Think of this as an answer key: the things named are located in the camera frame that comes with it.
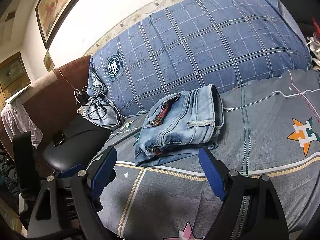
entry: red plaid patch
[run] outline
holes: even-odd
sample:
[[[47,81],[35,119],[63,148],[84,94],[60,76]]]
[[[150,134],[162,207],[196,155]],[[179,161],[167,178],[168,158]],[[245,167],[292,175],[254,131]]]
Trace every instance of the red plaid patch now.
[[[166,101],[160,111],[159,114],[156,115],[156,117],[151,121],[150,125],[155,127],[163,124],[164,118],[167,116],[169,113],[172,104],[177,101],[180,98],[181,94],[177,93],[177,95],[174,98],[169,99]]]

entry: small picture frame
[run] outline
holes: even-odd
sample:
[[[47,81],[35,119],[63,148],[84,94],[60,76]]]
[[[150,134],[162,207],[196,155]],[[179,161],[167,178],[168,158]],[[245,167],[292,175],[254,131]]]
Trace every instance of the small picture frame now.
[[[48,50],[47,50],[47,53],[44,56],[43,63],[44,63],[44,65],[45,65],[45,67],[46,67],[48,72],[53,70],[53,68],[55,66]]]

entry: pink star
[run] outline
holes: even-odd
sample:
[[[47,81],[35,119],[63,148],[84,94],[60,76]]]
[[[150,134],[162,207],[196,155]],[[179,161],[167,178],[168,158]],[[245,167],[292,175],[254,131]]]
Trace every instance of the pink star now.
[[[198,238],[198,239],[195,238],[192,232],[190,222],[187,222],[183,231],[179,231],[179,237],[163,238],[163,240],[203,240],[203,239],[204,237]]]

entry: folded blue jeans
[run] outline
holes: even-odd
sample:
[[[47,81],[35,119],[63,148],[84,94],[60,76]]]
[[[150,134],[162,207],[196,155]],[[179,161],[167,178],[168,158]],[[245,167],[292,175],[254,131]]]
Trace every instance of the folded blue jeans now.
[[[224,122],[213,84],[160,99],[146,115],[135,149],[136,166],[155,166],[218,146]]]

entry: white fabric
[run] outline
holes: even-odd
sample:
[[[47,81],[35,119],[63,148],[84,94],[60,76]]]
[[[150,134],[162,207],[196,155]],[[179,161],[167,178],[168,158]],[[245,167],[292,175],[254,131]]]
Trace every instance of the white fabric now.
[[[10,104],[5,105],[1,112],[4,128],[12,141],[14,135],[31,131],[32,145],[37,149],[43,138],[43,133],[36,127],[23,107],[21,100],[16,98]]]

